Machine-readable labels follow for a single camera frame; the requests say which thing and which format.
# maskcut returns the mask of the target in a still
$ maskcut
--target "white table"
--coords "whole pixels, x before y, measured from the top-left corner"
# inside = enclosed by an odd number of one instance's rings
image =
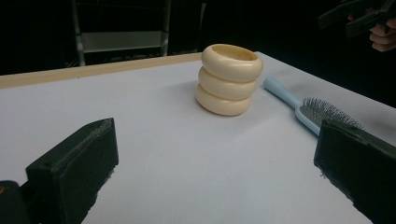
[[[394,108],[258,54],[260,84],[276,77],[396,145]],[[25,167],[68,135],[114,118],[120,164],[83,223],[371,223],[321,176],[317,137],[291,107],[259,87],[244,114],[214,115],[194,99],[200,67],[142,66],[0,90],[0,179],[21,185]]]

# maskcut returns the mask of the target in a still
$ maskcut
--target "hairbrush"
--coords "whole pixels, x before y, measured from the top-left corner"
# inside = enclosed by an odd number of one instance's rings
[[[263,87],[294,108],[297,119],[316,135],[319,135],[320,125],[324,119],[343,122],[363,130],[361,124],[334,105],[310,97],[301,101],[274,77],[266,78]]]

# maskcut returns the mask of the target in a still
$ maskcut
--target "stacked rings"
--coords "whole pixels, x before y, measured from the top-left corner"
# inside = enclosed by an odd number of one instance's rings
[[[263,63],[254,52],[237,46],[217,44],[202,53],[195,98],[207,110],[225,116],[244,113],[257,88]]]

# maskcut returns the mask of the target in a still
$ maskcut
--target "hand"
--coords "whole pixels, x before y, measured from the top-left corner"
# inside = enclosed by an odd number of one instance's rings
[[[387,26],[390,28],[385,34],[385,26],[377,25],[370,29],[370,40],[373,41],[373,49],[384,52],[396,49],[396,18],[389,19]]]

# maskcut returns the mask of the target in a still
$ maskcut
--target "wooden table edge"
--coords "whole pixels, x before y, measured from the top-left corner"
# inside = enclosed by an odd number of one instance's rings
[[[149,58],[120,63],[103,63],[81,67],[63,68],[32,73],[20,73],[0,76],[0,89],[34,85],[72,78],[91,77],[127,70],[135,70],[175,63],[187,63],[201,60],[201,53],[182,54]]]

